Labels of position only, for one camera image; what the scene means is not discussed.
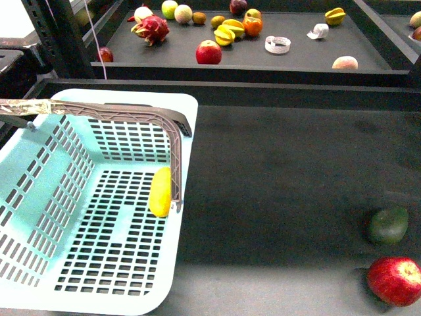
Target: shelf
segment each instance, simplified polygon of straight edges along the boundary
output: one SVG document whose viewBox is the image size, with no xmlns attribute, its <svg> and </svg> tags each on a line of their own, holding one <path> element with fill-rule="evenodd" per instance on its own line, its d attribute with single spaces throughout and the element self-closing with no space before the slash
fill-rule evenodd
<svg viewBox="0 0 421 316">
<path fill-rule="evenodd" d="M 298 5 L 277 11 L 276 6 L 262 4 L 262 33 L 255 39 L 243 38 L 223 47 L 219 65 L 198 65 L 195 50 L 201 41 L 214 40 L 210 26 L 213 16 L 233 18 L 228 10 L 203 11 L 208 18 L 204 26 L 194 26 L 192 22 L 184 26 L 169 20 L 170 33 L 166 40 L 149 47 L 130 32 L 135 24 L 126 22 L 135 8 L 129 2 L 119 0 L 97 23 L 96 32 L 100 45 L 108 46 L 114 52 L 114 62 L 107 63 L 109 79 L 409 85 L 408 74 L 413 63 L 354 1 L 344 1 L 346 19 L 343 24 L 331 27 L 326 39 L 314 41 L 307 37 L 315 24 L 324 23 L 324 13 L 333 5 L 339 6 L 337 3 L 318 4 L 310 9 Z M 161 15 L 160 9 L 153 8 L 153 12 Z M 285 55 L 267 52 L 264 49 L 266 36 L 289 38 L 292 42 L 290 51 Z M 103 78 L 101 63 L 95 61 L 96 47 L 91 32 L 85 35 L 84 41 L 97 78 Z M 354 56 L 359 69 L 333 70 L 333 62 L 344 55 Z"/>
</svg>

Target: basket handle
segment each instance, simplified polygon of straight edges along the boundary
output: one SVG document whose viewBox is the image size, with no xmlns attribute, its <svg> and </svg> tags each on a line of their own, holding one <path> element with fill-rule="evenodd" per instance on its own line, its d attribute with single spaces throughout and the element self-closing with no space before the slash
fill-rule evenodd
<svg viewBox="0 0 421 316">
<path fill-rule="evenodd" d="M 191 128 L 186 117 L 168 109 L 139 107 L 136 105 L 113 105 L 58 101 L 52 99 L 0 99 L 0 115 L 58 114 L 88 116 L 98 120 L 120 122 L 148 122 L 160 126 L 170 138 L 171 200 L 177 212 L 182 206 L 182 141 L 191 137 Z"/>
</svg>

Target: dragon fruit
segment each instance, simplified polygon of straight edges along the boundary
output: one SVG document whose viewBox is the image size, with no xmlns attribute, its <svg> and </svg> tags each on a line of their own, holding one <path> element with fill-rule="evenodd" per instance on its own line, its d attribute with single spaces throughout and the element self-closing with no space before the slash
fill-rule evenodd
<svg viewBox="0 0 421 316">
<path fill-rule="evenodd" d="M 132 32 L 140 38 L 144 38 L 149 43 L 149 46 L 152 46 L 158 41 L 164 41 L 170 30 L 166 20 L 161 19 L 159 16 L 151 15 L 136 24 L 132 28 Z"/>
</svg>

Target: apple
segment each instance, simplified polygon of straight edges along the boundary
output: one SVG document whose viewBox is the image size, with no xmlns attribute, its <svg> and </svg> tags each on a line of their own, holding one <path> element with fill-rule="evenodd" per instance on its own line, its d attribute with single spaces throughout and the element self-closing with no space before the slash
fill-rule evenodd
<svg viewBox="0 0 421 316">
<path fill-rule="evenodd" d="M 230 12 L 234 15 L 242 15 L 247 9 L 246 0 L 231 0 Z"/>
<path fill-rule="evenodd" d="M 256 9 L 247 10 L 247 12 L 245 13 L 245 16 L 247 18 L 259 18 L 259 19 L 262 19 L 262 13 L 259 10 L 256 10 Z"/>
<path fill-rule="evenodd" d="M 111 63 L 114 61 L 114 54 L 108 47 L 99 48 L 99 53 L 101 54 L 104 63 Z"/>
<path fill-rule="evenodd" d="M 421 26 L 415 29 L 414 33 L 412 33 L 412 38 L 416 41 L 421 41 Z"/>
<path fill-rule="evenodd" d="M 161 9 L 162 14 L 165 16 L 167 20 L 174 20 L 174 13 L 176 8 L 178 7 L 178 3 L 174 0 L 166 0 L 162 3 Z"/>
<path fill-rule="evenodd" d="M 211 40 L 202 41 L 196 49 L 198 64 L 217 65 L 222 60 L 221 47 Z"/>
<path fill-rule="evenodd" d="M 371 264 L 367 283 L 385 303 L 409 306 L 421 297 L 421 268 L 411 258 L 383 257 Z"/>
</svg>

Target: light blue basket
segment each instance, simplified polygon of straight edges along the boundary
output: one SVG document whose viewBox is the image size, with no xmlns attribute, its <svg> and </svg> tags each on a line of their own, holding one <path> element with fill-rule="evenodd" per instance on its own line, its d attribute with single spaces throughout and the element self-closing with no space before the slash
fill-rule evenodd
<svg viewBox="0 0 421 316">
<path fill-rule="evenodd" d="M 175 93 L 65 90 L 53 99 L 144 104 L 184 114 Z M 39 115 L 0 151 L 1 307 L 140 315 L 167 296 L 182 204 L 164 219 L 148 209 L 170 140 L 150 122 Z M 181 201 L 193 137 L 181 135 Z"/>
</svg>

